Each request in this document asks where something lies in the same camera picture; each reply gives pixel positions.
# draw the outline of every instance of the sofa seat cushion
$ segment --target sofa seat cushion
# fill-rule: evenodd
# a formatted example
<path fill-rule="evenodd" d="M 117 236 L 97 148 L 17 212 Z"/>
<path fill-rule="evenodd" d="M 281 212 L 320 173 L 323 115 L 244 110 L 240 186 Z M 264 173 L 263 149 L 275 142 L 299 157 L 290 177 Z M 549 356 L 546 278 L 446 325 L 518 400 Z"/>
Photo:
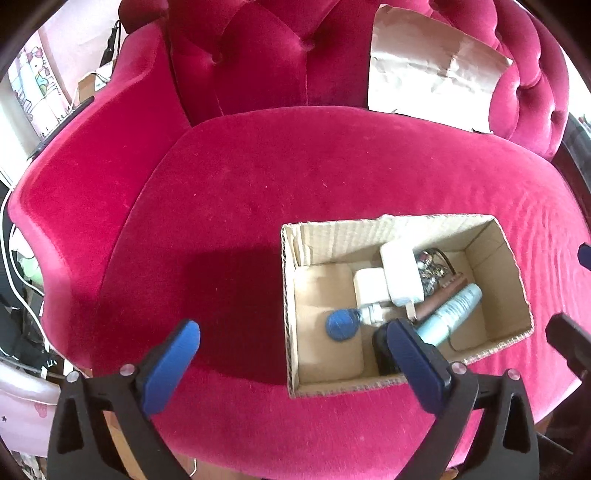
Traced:
<path fill-rule="evenodd" d="M 577 263 L 589 231 L 567 184 L 502 138 L 350 107 L 228 115 L 181 137 L 129 214 L 77 348 L 109 374 L 194 318 L 201 348 L 155 418 L 173 449 L 264 478 L 391 479 L 433 417 L 407 385 L 288 397 L 280 253 L 283 223 L 384 213 L 499 219 L 535 332 L 472 368 L 521 371 L 534 417 L 544 417 L 575 385 L 546 323 L 565 311 L 591 329 L 591 273 Z"/>

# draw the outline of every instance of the white power adapter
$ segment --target white power adapter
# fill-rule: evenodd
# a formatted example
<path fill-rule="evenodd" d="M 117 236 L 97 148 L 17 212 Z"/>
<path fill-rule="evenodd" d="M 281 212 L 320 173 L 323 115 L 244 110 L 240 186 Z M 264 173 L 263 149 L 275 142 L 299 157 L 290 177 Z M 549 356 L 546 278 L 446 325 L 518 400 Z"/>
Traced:
<path fill-rule="evenodd" d="M 379 253 L 390 299 L 397 307 L 407 307 L 411 318 L 414 304 L 425 300 L 413 249 L 404 241 L 392 240 L 383 244 Z"/>

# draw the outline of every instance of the black cable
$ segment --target black cable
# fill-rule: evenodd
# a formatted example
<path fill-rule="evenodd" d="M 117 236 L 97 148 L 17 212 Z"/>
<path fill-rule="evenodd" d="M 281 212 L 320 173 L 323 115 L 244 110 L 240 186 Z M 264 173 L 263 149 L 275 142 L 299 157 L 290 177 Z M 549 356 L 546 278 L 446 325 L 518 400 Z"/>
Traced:
<path fill-rule="evenodd" d="M 107 48 L 103 52 L 99 67 L 102 67 L 113 60 L 113 55 L 115 54 L 115 39 L 117 38 L 117 32 L 120 30 L 121 21 L 117 20 L 113 28 L 111 28 L 111 35 L 109 35 L 109 40 L 107 40 Z"/>

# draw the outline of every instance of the sofa armrest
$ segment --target sofa armrest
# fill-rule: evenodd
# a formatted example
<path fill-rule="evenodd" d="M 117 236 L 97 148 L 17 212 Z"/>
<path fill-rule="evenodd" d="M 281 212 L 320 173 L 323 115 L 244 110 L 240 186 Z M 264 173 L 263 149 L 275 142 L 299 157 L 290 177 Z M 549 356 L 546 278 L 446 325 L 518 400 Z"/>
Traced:
<path fill-rule="evenodd" d="M 80 366 L 90 359 L 71 357 L 70 342 L 92 334 L 119 233 L 145 182 L 189 128 L 165 38 L 163 21 L 127 37 L 111 82 L 32 163 L 9 201 L 43 274 L 44 329 Z"/>

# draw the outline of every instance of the pink velvet sofa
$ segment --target pink velvet sofa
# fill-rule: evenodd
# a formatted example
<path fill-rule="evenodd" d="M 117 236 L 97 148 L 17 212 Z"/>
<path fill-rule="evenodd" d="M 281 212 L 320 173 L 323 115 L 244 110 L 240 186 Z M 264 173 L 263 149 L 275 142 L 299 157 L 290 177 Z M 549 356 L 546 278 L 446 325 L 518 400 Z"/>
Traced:
<path fill-rule="evenodd" d="M 551 162 L 567 116 L 560 47 L 512 0 L 389 3 L 515 60 L 493 96 L 495 135 L 366 110 L 378 1 L 125 0 L 134 31 L 111 83 L 11 198 L 43 272 L 44 327 L 75 364 L 109 374 L 180 319 L 200 323 L 196 360 L 154 419 L 178 452 L 266 478 L 385 479 L 433 421 L 406 385 L 289 399 L 286 222 L 495 215 L 535 332 L 472 368 L 520 370 L 536 420 L 576 386 L 544 337 L 559 311 L 591 328 L 576 258 L 589 230 Z"/>

